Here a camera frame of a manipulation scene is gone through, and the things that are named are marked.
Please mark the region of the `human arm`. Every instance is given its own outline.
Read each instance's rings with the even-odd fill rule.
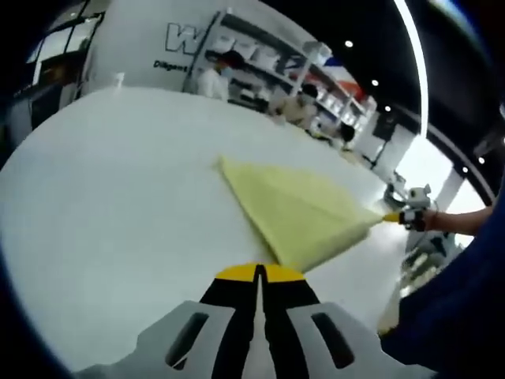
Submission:
[[[493,206],[481,209],[480,211],[458,215],[428,210],[424,214],[425,230],[476,235],[482,224],[491,215],[492,210]]]

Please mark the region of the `hand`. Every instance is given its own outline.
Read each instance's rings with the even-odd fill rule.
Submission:
[[[438,212],[427,209],[423,212],[423,221],[425,222],[425,231],[432,231],[435,229],[435,218]]]

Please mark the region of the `printed logo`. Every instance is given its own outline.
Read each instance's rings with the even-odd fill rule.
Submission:
[[[183,54],[194,55],[204,38],[204,34],[204,29],[170,22],[166,28],[165,50],[182,51]]]
[[[155,61],[153,67],[155,67],[155,68],[160,67],[162,69],[165,69],[166,71],[175,70],[175,71],[182,71],[183,73],[187,73],[188,72],[188,66],[174,65],[174,64],[169,63],[169,62],[158,61],[158,60]]]

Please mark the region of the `black ceiling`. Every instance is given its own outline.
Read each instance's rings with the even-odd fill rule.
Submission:
[[[417,67],[406,27],[393,0],[319,0],[303,7],[283,0],[264,2],[324,41],[360,86],[380,103],[420,112]],[[493,38],[494,29],[480,32],[480,25],[485,24],[482,15],[487,13],[478,13],[476,6],[471,9],[475,17],[474,13],[469,16],[484,38],[484,46],[472,44],[465,31],[429,2],[407,3],[428,71],[429,121],[475,163],[497,193],[503,169],[501,157],[491,154],[486,156],[485,165],[479,165],[473,149],[492,127],[501,123],[500,80],[496,67],[482,51],[491,50],[490,56],[501,62],[502,54],[505,55],[503,44]],[[352,49],[344,45],[348,39],[353,41]],[[371,86],[372,79],[379,81],[379,87]],[[474,177],[469,179],[479,187]]]

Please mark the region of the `ceiling light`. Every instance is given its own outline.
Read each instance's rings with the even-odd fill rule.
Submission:
[[[417,28],[413,22],[412,14],[405,0],[394,0],[400,12],[403,23],[406,26],[410,43],[412,44],[413,56],[416,61],[417,75],[419,76],[419,88],[421,91],[421,137],[426,138],[428,133],[428,74],[426,73],[425,57],[421,46],[421,40]]]

